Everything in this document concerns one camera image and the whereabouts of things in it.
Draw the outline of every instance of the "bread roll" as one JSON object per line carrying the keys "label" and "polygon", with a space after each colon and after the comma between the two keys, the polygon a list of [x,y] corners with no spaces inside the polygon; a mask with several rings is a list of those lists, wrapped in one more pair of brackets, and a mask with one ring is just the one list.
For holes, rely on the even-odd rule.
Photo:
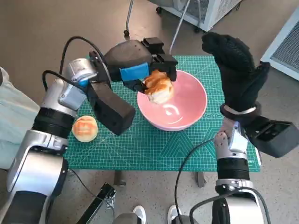
{"label": "bread roll", "polygon": [[75,138],[81,142],[92,141],[98,135],[98,125],[92,116],[78,118],[71,130]]}
{"label": "bread roll", "polygon": [[148,88],[144,93],[153,103],[163,104],[174,95],[174,88],[165,72],[153,71],[145,78],[144,84]]}

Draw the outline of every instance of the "robotic hand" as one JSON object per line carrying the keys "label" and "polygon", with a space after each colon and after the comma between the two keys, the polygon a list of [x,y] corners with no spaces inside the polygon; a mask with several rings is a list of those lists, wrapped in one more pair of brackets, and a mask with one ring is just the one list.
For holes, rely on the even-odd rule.
{"label": "robotic hand", "polygon": [[155,69],[176,80],[178,62],[165,54],[162,46],[159,39],[147,38],[116,45],[105,56],[90,52],[89,59],[72,61],[64,76],[51,72],[60,79],[49,88],[45,81],[49,71],[43,73],[46,95],[9,170],[9,197],[0,211],[1,224],[46,223],[49,204],[61,193],[68,170],[63,157],[67,138],[86,98],[97,120],[120,135],[131,126],[135,109],[113,93],[111,81],[123,81],[131,90],[143,92],[146,87],[140,79]]}
{"label": "robotic hand", "polygon": [[[299,145],[299,130],[291,122],[260,116],[256,102],[265,83],[269,63],[254,66],[249,48],[239,39],[209,32],[202,37],[202,49],[214,56],[222,81],[225,103],[220,131],[214,138],[218,180],[215,190],[224,195],[241,187],[253,189],[247,158],[248,140],[256,148],[281,157]],[[250,189],[214,201],[213,224],[263,224],[257,195]]]}

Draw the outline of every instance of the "table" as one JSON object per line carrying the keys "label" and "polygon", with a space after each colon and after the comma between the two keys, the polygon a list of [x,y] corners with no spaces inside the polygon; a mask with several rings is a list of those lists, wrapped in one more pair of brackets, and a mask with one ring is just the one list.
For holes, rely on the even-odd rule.
{"label": "table", "polygon": [[[69,136],[65,154],[71,168],[112,170],[175,170],[188,152],[199,143],[211,139],[222,124],[219,106],[224,102],[219,69],[212,56],[175,56],[177,69],[191,73],[203,84],[208,96],[204,116],[193,126],[180,132],[166,132],[153,127],[141,114],[137,94],[113,83],[112,88],[136,109],[132,126],[121,136],[113,135],[99,124],[99,134],[89,143]],[[94,116],[88,102],[81,106],[79,116]],[[249,144],[250,171],[259,171],[255,148]],[[189,159],[185,171],[216,171],[215,150],[210,142]]]}

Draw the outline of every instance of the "shoe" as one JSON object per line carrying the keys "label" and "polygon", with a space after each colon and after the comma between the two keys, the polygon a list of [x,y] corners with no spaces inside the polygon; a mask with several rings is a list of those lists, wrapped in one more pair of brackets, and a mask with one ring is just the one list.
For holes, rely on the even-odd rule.
{"label": "shoe", "polygon": [[133,212],[141,219],[141,223],[145,224],[146,216],[144,207],[138,205],[133,209]]}
{"label": "shoe", "polygon": [[168,210],[167,224],[171,224],[172,220],[175,219],[177,216],[178,216],[178,212],[177,212],[176,206],[173,205]]}

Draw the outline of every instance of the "black cable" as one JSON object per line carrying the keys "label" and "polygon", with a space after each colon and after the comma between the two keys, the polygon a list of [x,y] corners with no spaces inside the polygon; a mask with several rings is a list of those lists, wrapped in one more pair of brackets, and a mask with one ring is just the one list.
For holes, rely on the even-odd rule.
{"label": "black cable", "polygon": [[112,207],[112,205],[104,198],[100,198],[98,196],[96,196],[94,193],[92,193],[90,191],[90,189],[83,183],[83,181],[81,180],[81,178],[79,177],[79,175],[73,170],[73,169],[69,169],[71,172],[73,172],[73,174],[78,178],[78,180],[81,182],[81,184],[83,185],[83,187],[88,191],[89,194],[91,194],[92,196],[94,196],[97,199],[103,200],[106,204],[107,207],[112,209],[112,213],[113,213],[113,221],[115,219],[115,212],[114,212],[114,208]]}
{"label": "black cable", "polygon": [[178,190],[178,181],[179,181],[179,177],[181,176],[181,173],[183,171],[183,168],[185,166],[185,164],[187,163],[188,159],[191,157],[191,155],[201,146],[209,143],[210,141],[212,141],[213,139],[210,139],[208,141],[205,141],[205,142],[202,142],[200,143],[199,145],[197,145],[196,147],[194,147],[190,152],[189,154],[186,156],[186,158],[184,159],[179,171],[178,171],[178,176],[177,176],[177,180],[176,180],[176,185],[174,187],[174,202],[175,202],[175,205],[176,205],[176,209],[177,209],[177,212],[178,212],[178,218],[179,218],[179,221],[181,224],[183,224],[183,220],[182,220],[182,217],[181,217],[181,214],[179,213],[179,209],[178,209],[178,199],[177,199],[177,190]]}
{"label": "black cable", "polygon": [[230,195],[233,195],[233,194],[236,194],[236,193],[239,193],[240,190],[243,190],[243,189],[246,189],[246,190],[251,190],[253,191],[254,193],[256,193],[256,195],[260,198],[260,200],[262,201],[262,204],[263,204],[263,207],[265,209],[265,214],[266,214],[266,218],[267,218],[267,223],[268,224],[271,224],[271,220],[270,220],[270,215],[269,215],[269,211],[268,211],[268,208],[267,208],[267,205],[266,205],[266,202],[265,200],[263,199],[262,195],[255,189],[253,188],[248,188],[248,187],[240,187],[236,190],[233,190],[227,194],[223,194],[223,195],[219,195],[219,196],[215,196],[215,197],[211,197],[209,199],[206,199],[198,204],[196,204],[195,206],[193,206],[190,210],[190,214],[189,214],[189,218],[190,218],[190,222],[191,224],[194,224],[194,219],[193,219],[193,212],[199,208],[200,206],[206,204],[206,203],[209,203],[209,202],[213,202],[213,201],[216,201],[216,200],[219,200],[219,199],[222,199],[222,198],[225,198],[225,197],[228,197]]}
{"label": "black cable", "polygon": [[82,90],[83,92],[85,92],[85,89],[83,87],[81,87],[79,84],[72,82],[71,80],[63,77],[62,75],[58,74],[57,72],[51,71],[51,70],[46,70],[43,72],[42,74],[42,80],[43,80],[43,87],[45,88],[45,90],[47,91],[48,86],[47,86],[47,80],[46,80],[46,75],[47,74],[52,74],[60,79],[62,79],[63,81],[67,82],[68,84],[71,84],[75,87],[77,87],[78,89]]}
{"label": "black cable", "polygon": [[94,44],[92,43],[91,41],[89,41],[88,39],[85,39],[84,37],[81,37],[81,36],[73,36],[71,37],[65,44],[64,46],[64,50],[62,52],[62,56],[61,56],[61,61],[60,61],[60,67],[59,67],[59,73],[62,74],[62,70],[64,68],[64,59],[65,59],[65,54],[66,54],[66,50],[67,48],[69,47],[70,43],[73,41],[73,40],[76,40],[76,39],[79,39],[79,40],[83,40],[85,41],[86,43],[88,43],[89,45],[91,45],[95,50],[96,52],[99,54],[99,56],[101,57],[101,59],[103,61],[104,60],[104,56],[102,54],[102,52],[100,51],[100,49]]}
{"label": "black cable", "polygon": [[241,2],[238,3],[237,8],[236,8],[235,10],[236,10],[236,11],[239,11],[240,6],[241,6]]}

